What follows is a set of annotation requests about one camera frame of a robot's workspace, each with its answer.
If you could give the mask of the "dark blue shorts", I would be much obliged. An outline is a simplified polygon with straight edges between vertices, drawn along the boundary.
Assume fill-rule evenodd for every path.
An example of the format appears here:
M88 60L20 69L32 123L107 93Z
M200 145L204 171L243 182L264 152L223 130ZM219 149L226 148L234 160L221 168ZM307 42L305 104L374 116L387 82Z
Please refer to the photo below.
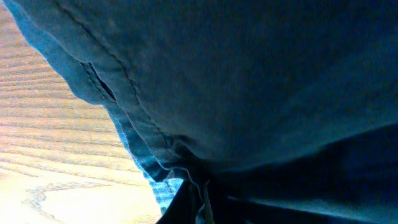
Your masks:
M6 1L169 206L397 222L396 1Z

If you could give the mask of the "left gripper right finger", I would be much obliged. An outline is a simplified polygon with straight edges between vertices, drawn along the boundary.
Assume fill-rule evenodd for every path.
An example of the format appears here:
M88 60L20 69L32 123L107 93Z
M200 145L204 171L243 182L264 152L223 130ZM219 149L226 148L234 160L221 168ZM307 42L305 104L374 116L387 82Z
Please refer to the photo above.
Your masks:
M240 202L227 197L226 192L213 183L206 185L206 222L221 224L273 223L273 224L333 224L359 223L342 217L302 212Z

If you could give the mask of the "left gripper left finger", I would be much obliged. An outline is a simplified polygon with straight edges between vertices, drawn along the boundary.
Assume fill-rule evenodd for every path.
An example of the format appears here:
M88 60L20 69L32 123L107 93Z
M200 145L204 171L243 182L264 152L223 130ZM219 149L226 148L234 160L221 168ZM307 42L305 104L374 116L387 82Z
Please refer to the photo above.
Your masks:
M156 224L196 224L198 209L198 190L192 183L184 181Z

